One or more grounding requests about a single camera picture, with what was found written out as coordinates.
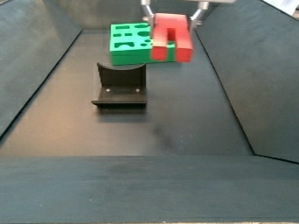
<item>green block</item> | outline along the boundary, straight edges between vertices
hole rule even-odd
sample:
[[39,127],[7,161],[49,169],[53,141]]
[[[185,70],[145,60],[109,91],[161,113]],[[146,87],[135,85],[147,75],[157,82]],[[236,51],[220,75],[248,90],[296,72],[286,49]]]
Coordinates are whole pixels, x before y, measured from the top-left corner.
[[175,43],[169,44],[166,61],[151,59],[153,51],[151,26],[147,23],[113,24],[110,52],[113,65],[130,65],[175,61]]

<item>black surface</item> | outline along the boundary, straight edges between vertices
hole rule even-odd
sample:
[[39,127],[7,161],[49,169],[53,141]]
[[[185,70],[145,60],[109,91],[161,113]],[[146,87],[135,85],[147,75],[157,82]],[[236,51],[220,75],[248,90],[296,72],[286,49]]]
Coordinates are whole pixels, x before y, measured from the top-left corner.
[[252,155],[194,36],[191,63],[147,65],[147,108],[101,111],[109,31],[85,32],[0,143],[0,156]]
[[262,157],[2,158],[0,179],[0,223],[299,221],[299,166]]
[[2,4],[0,21],[2,136],[81,28],[53,1],[14,0]]
[[[53,0],[86,30],[109,29],[111,24],[141,23],[146,16],[139,0]],[[203,19],[217,3],[212,4]],[[177,13],[193,16],[198,3],[183,0],[159,0],[151,4],[154,13]]]
[[299,162],[299,22],[238,0],[199,35],[256,153]]

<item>black bracket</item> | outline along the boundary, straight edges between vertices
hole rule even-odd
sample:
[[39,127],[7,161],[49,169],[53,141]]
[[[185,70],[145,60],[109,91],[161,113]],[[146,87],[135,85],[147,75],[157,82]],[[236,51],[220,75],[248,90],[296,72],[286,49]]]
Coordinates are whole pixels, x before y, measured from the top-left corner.
[[146,64],[129,70],[117,70],[98,63],[102,83],[99,98],[93,103],[105,105],[146,105]]

